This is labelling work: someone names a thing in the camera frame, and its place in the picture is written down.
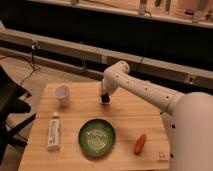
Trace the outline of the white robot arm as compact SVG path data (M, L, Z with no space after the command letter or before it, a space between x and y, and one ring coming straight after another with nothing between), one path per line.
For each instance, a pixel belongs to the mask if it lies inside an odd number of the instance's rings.
M103 73L100 95L118 87L135 94L172 117L169 171L213 171L213 95L182 93L129 75L119 61Z

